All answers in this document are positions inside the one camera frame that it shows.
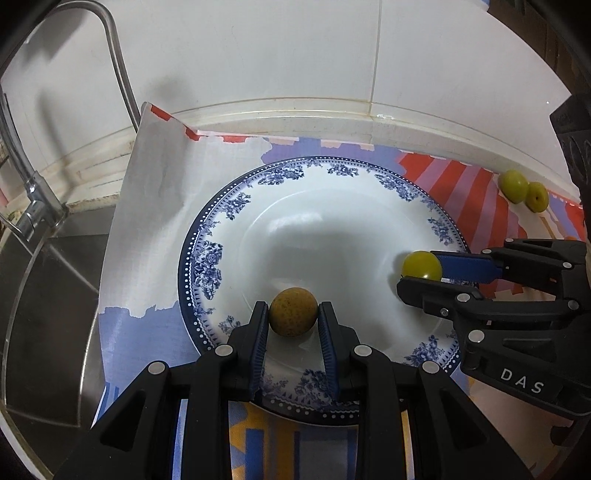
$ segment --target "sink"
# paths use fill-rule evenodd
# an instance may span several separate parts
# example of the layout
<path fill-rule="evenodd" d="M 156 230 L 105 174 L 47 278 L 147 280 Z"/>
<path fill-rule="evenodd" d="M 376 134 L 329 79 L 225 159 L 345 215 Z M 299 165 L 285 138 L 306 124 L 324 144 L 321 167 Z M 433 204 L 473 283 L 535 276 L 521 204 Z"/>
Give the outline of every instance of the sink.
<path fill-rule="evenodd" d="M 0 251 L 0 406 L 48 477 L 90 429 L 103 393 L 97 307 L 114 210 L 41 228 L 33 257 L 13 236 Z"/>

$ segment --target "white plate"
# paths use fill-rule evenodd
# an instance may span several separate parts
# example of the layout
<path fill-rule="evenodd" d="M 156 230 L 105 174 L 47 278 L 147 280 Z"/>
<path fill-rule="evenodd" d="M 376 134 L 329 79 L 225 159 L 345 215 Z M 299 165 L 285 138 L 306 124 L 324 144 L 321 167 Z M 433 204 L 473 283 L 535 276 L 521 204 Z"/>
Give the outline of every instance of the white plate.
<path fill-rule="evenodd" d="M 304 157 L 258 168 L 220 191 L 194 221 L 179 265 L 179 298 L 200 352 L 225 343 L 257 300 L 289 287 L 331 301 L 339 323 L 393 361 L 458 362 L 452 323 L 396 295 L 415 250 L 467 251 L 453 221 L 424 191 L 365 162 Z M 316 327 L 295 339 L 269 331 L 257 403 L 319 424 L 358 421 L 327 392 Z"/>

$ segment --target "white wall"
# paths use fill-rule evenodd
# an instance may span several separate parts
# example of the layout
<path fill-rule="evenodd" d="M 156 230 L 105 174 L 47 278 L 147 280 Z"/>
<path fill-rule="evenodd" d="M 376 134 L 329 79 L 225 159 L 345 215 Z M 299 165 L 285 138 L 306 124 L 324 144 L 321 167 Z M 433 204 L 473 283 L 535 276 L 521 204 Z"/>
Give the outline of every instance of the white wall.
<path fill-rule="evenodd" d="M 139 104 L 240 112 L 245 100 L 294 98 L 294 109 L 305 102 L 324 115 L 354 111 L 511 147 L 527 168 L 570 181 L 548 120 L 566 88 L 474 0 L 104 3 Z M 131 124 L 88 12 L 45 21 L 2 87 L 38 170 Z M 18 182 L 0 174 L 13 198 Z"/>

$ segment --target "colorful tablecloth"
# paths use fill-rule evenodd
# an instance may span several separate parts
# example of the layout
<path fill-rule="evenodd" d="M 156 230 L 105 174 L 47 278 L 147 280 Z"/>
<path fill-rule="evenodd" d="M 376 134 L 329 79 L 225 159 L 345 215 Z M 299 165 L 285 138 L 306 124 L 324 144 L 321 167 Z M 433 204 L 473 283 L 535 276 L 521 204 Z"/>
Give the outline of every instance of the colorful tablecloth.
<path fill-rule="evenodd" d="M 173 366 L 199 355 L 178 307 L 176 275 L 186 232 L 203 205 L 253 168 L 307 155 L 353 158 L 403 175 L 447 210 L 473 252 L 501 246 L 507 237 L 584 238 L 579 205 L 551 194 L 548 210 L 534 214 L 507 202 L 498 190 L 498 176 L 484 168 L 380 145 L 195 132 L 148 104 L 115 212 L 100 286 L 106 388 L 98 416 L 149 362 L 159 359 Z M 481 290 L 503 300 L 540 296 L 506 281 Z M 550 442 L 550 428 L 569 422 L 468 379 L 459 370 L 452 378 L 543 478 L 560 453 Z M 181 415 L 175 478 L 182 425 Z M 353 479 L 356 441 L 356 428 L 298 424 L 250 404 L 230 405 L 237 480 Z"/>

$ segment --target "brown fruit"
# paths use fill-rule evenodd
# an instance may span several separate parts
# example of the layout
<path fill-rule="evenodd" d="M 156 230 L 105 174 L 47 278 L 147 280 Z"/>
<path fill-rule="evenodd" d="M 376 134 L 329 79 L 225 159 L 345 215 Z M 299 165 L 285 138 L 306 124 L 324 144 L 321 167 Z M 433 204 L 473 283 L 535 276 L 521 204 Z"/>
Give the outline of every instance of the brown fruit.
<path fill-rule="evenodd" d="M 297 337 L 316 322 L 318 302 L 305 288 L 292 287 L 280 292 L 269 307 L 269 325 L 284 337 Z"/>

